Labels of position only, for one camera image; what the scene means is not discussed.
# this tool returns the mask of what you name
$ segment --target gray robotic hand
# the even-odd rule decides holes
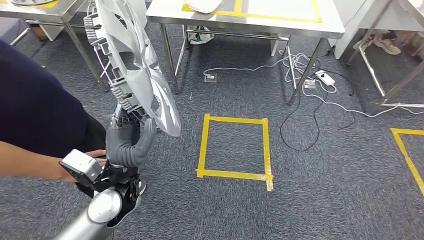
[[[115,115],[110,118],[106,131],[106,156],[111,164],[128,168],[141,165],[157,133],[155,119],[148,118],[144,130],[131,121],[122,121]]]

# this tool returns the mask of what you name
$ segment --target yellow tape square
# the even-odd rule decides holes
[[[320,10],[318,8],[317,0],[310,0],[310,4],[312,6],[313,13],[314,13],[314,16],[312,18],[274,16],[274,15],[242,12],[243,0],[234,0],[233,11],[215,10],[211,12],[211,14],[232,16],[232,17],[259,18],[259,19],[272,19],[272,20],[282,20],[282,21],[302,22],[302,23],[314,23],[314,24],[322,23],[323,19],[321,18],[321,15],[320,15]],[[195,12],[193,9],[189,7],[189,5],[186,2],[182,5],[181,10],[183,12]]]
[[[264,169],[265,174],[205,169],[206,148],[208,145],[210,121],[262,125],[263,165],[265,168]],[[237,118],[237,117],[226,117],[226,116],[211,116],[209,113],[206,113],[203,119],[203,130],[201,133],[199,162],[198,162],[198,167],[196,169],[196,172],[197,172],[198,178],[203,178],[203,176],[211,176],[211,177],[265,181],[266,190],[272,191],[274,189],[274,184],[273,184],[273,175],[271,172],[270,136],[268,132],[268,118],[251,119],[251,118]]]
[[[399,134],[409,134],[409,135],[422,135],[424,136],[424,130],[414,130],[414,129],[401,129],[401,128],[390,128],[391,133],[393,134],[394,140],[396,141],[397,146],[400,149],[400,152],[402,153],[403,157],[405,158],[405,162],[409,167],[409,170],[412,173],[413,178],[415,179],[416,184],[419,187],[419,190],[421,191],[422,196],[424,197],[424,183],[423,179],[421,178],[420,174],[418,173],[417,168],[415,167],[414,163],[412,162],[407,149],[404,145],[404,142],[402,142],[401,137]]]

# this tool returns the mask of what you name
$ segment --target human arm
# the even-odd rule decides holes
[[[105,155],[104,150],[87,153],[91,157]],[[37,154],[0,141],[0,176],[34,177],[75,182],[59,165],[61,158]]]

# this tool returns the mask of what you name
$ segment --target table top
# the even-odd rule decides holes
[[[153,23],[330,39],[345,32],[333,0],[222,0],[210,14],[191,10],[185,0],[153,0],[146,15]]]
[[[398,0],[400,5],[424,28],[424,0]]]
[[[65,23],[71,20],[86,0],[56,0],[46,4],[21,6],[0,0],[0,17]]]

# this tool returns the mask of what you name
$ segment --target power strip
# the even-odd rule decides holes
[[[330,85],[332,86],[336,83],[336,81],[334,81],[334,79],[331,76],[329,76],[324,70],[319,70],[315,72],[315,76],[319,78],[327,86],[330,86]]]

